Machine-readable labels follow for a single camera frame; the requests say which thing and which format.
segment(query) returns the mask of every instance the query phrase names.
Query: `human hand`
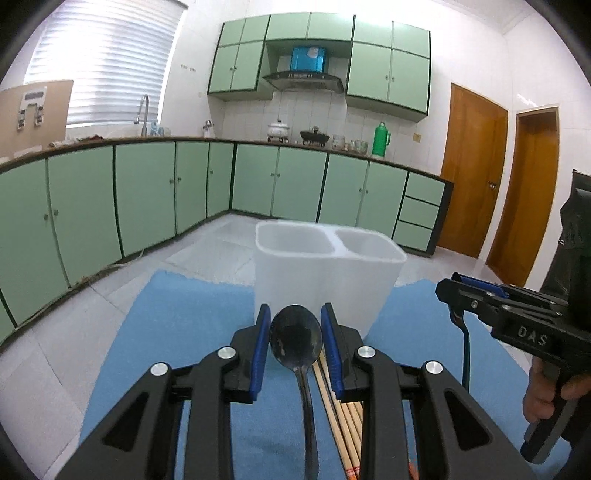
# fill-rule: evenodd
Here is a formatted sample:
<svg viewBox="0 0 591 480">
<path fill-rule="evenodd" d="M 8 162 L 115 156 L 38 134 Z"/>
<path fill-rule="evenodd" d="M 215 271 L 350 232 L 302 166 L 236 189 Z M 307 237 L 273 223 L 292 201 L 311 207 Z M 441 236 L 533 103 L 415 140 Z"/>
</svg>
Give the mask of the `human hand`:
<svg viewBox="0 0 591 480">
<path fill-rule="evenodd" d="M 530 369 L 530 384 L 523 398 L 523 415 L 532 423 L 537 420 L 547 420 L 554 414 L 554 396 L 556 382 L 549 380 L 543 374 L 544 362 L 534 357 Z M 565 400 L 584 397 L 591 391 L 591 375 L 575 375 L 566 382 L 560 390 L 560 396 Z"/>
</svg>

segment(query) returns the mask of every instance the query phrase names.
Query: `blue box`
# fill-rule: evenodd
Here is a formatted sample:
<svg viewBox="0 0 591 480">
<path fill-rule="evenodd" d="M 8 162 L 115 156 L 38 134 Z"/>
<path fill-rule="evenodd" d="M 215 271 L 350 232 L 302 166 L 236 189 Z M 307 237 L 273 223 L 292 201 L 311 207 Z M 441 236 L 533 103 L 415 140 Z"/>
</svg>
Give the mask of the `blue box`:
<svg viewBox="0 0 591 480">
<path fill-rule="evenodd" d="M 296 47 L 291 53 L 290 70 L 324 72 L 326 67 L 326 48 Z"/>
</svg>

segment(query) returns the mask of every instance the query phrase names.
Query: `white plastic container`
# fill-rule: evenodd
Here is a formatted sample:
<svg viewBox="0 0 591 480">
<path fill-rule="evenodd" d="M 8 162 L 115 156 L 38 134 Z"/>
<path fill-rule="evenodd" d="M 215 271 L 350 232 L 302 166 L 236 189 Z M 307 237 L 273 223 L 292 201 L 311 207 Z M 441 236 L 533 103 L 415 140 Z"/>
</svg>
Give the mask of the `white plastic container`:
<svg viewBox="0 0 591 480">
<path fill-rule="evenodd" d="M 270 220 L 256 226 L 255 317 L 299 304 L 317 317 L 331 302 L 337 321 L 364 337 L 407 256 L 387 236 L 361 228 Z"/>
</svg>

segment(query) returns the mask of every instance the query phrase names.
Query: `white ceiling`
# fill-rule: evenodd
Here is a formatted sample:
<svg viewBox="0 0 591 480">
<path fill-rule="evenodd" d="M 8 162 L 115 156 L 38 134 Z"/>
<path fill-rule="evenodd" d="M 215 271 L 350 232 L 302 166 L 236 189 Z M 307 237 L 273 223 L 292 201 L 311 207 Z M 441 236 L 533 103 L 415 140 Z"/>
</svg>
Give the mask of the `white ceiling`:
<svg viewBox="0 0 591 480">
<path fill-rule="evenodd" d="M 436 0 L 507 33 L 534 11 L 525 0 Z"/>
</svg>

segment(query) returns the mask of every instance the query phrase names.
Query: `blue gripper pad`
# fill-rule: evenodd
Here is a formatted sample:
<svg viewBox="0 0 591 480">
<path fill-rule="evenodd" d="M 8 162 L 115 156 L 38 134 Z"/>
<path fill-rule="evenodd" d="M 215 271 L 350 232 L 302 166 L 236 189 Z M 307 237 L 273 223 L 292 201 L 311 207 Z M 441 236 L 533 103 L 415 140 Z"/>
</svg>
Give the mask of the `blue gripper pad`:
<svg viewBox="0 0 591 480">
<path fill-rule="evenodd" d="M 256 345 L 252 354 L 251 385 L 249 393 L 252 401 L 256 400 L 262 388 L 262 378 L 265 375 L 265 361 L 267 360 L 267 346 L 269 344 L 269 328 L 271 327 L 271 309 L 263 303 L 259 310 L 256 325 L 259 328 Z"/>
<path fill-rule="evenodd" d="M 342 361 L 335 337 L 335 328 L 339 328 L 339 325 L 336 323 L 335 314 L 329 303 L 325 304 L 320 311 L 320 326 L 322 328 L 326 362 L 329 368 L 330 386 L 332 391 L 335 392 L 337 400 L 340 400 L 345 386 L 343 385 Z"/>
<path fill-rule="evenodd" d="M 466 285 L 489 291 L 494 293 L 497 297 L 501 297 L 502 299 L 509 298 L 509 295 L 505 292 L 505 290 L 503 290 L 501 286 L 497 285 L 496 283 L 489 283 L 487 281 L 478 280 L 477 278 L 465 277 L 464 275 L 459 275 L 459 277 L 461 282 L 465 283 Z"/>
</svg>

